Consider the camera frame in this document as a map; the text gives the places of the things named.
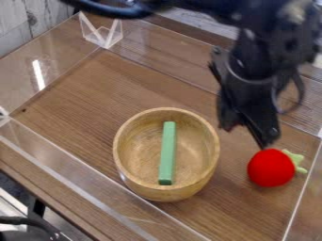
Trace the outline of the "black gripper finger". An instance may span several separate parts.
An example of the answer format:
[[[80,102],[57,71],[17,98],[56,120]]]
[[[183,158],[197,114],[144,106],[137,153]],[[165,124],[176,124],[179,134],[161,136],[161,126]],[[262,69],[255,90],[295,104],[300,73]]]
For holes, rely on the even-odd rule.
[[[219,127],[227,132],[229,132],[240,124],[239,115],[229,108],[228,102],[223,97],[217,99],[216,109]]]
[[[280,137],[276,113],[270,109],[246,109],[242,115],[254,140],[259,148],[264,149]]]

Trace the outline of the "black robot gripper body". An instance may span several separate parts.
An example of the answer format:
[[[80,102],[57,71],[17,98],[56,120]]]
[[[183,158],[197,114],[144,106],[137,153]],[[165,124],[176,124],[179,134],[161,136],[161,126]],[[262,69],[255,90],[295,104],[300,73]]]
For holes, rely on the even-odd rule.
[[[294,84],[296,101],[303,101],[306,91],[298,68],[306,62],[307,37],[299,32],[242,31],[231,49],[212,48],[208,69],[220,85],[219,98],[239,115],[239,125],[246,125],[246,109],[270,109],[278,117],[296,108],[280,107],[278,96]]]

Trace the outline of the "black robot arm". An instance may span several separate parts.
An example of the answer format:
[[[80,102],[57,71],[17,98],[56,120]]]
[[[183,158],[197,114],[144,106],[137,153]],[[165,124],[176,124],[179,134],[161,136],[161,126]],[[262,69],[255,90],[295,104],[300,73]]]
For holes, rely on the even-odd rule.
[[[143,19],[171,8],[209,16],[239,30],[228,51],[211,50],[208,69],[219,83],[219,127],[244,126],[264,149],[280,137],[278,96],[294,84],[298,98],[306,88],[298,69],[319,53],[322,7],[316,0],[58,0],[97,16]]]

